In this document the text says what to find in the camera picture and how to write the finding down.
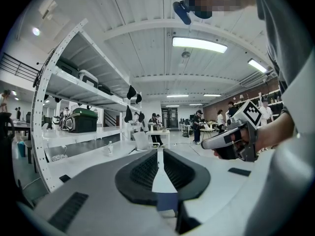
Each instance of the bottle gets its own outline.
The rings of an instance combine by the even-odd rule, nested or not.
[[[108,156],[113,156],[113,144],[112,144],[112,141],[109,141]]]

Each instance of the black rubber pad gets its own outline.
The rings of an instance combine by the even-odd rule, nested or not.
[[[65,233],[88,197],[87,194],[75,192],[48,222]]]
[[[238,175],[246,176],[246,177],[248,177],[251,173],[251,171],[242,170],[242,169],[238,169],[238,168],[231,168],[228,171],[235,173],[235,174],[238,174]]]

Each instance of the ceiling beam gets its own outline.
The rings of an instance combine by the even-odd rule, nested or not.
[[[132,79],[133,83],[158,82],[158,81],[216,82],[216,83],[225,83],[225,84],[230,84],[230,85],[237,85],[239,83],[236,80],[219,78],[219,77],[211,77],[211,76],[200,76],[200,75],[156,75],[156,76],[136,77]]]
[[[270,60],[265,56],[264,53],[262,53],[255,46],[246,42],[244,39],[241,39],[240,37],[226,30],[200,22],[193,22],[189,27],[178,19],[145,20],[141,22],[135,22],[124,26],[120,26],[112,30],[108,30],[107,32],[104,33],[103,40],[106,41],[113,37],[117,37],[122,34],[134,32],[137,30],[147,30],[154,28],[183,28],[187,30],[199,30],[213,35],[217,35],[219,37],[226,38],[228,41],[231,41],[237,45],[242,46],[243,48],[247,49],[248,51],[258,56],[262,61],[266,62],[267,64],[271,64]]]

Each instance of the ceiling light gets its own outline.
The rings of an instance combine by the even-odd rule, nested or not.
[[[35,36],[39,36],[39,34],[40,34],[40,30],[38,29],[38,28],[33,28],[33,34],[35,35]]]
[[[221,94],[204,94],[203,96],[219,97]]]
[[[259,71],[265,73],[267,72],[267,69],[265,67],[263,67],[261,64],[258,64],[255,60],[250,59],[248,61],[248,64],[250,64],[251,66],[255,67],[256,69],[258,69]]]
[[[168,95],[167,98],[188,97],[189,94]]]
[[[189,37],[173,37],[173,46],[200,48],[219,53],[225,53],[227,46],[204,39]]]

